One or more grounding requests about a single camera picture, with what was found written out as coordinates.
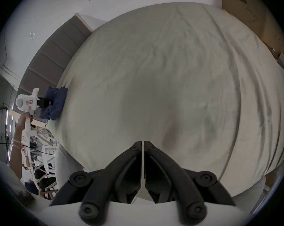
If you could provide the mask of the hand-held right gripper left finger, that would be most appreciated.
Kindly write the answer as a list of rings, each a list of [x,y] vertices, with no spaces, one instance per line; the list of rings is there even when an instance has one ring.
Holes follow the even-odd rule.
[[[142,142],[135,142],[104,169],[76,171],[50,206],[80,202],[78,215],[88,225],[103,225],[109,202],[130,204],[141,187]]]

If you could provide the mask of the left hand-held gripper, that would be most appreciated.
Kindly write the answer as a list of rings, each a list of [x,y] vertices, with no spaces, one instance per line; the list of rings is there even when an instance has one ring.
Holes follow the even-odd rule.
[[[31,95],[20,94],[16,98],[16,106],[20,111],[29,113],[30,115],[34,114],[34,111],[38,108],[47,108],[48,106],[53,105],[53,100],[47,98],[38,97],[39,88],[34,88]],[[36,136],[36,129],[31,128],[31,119],[26,118],[24,130],[27,136]]]

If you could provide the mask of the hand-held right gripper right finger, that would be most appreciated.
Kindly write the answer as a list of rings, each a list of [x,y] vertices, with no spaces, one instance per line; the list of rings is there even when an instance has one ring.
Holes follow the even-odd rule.
[[[183,224],[201,223],[208,214],[205,202],[236,206],[214,173],[183,169],[150,141],[144,141],[144,170],[145,186],[153,201],[176,201]]]

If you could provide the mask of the person's left hand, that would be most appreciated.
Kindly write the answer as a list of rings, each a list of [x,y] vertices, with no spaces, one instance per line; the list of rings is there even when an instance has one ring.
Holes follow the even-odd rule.
[[[19,119],[18,119],[16,127],[20,128],[21,130],[24,130],[27,119],[29,119],[30,122],[32,122],[32,120],[33,120],[33,117],[29,112],[25,112],[25,113],[21,114]]]

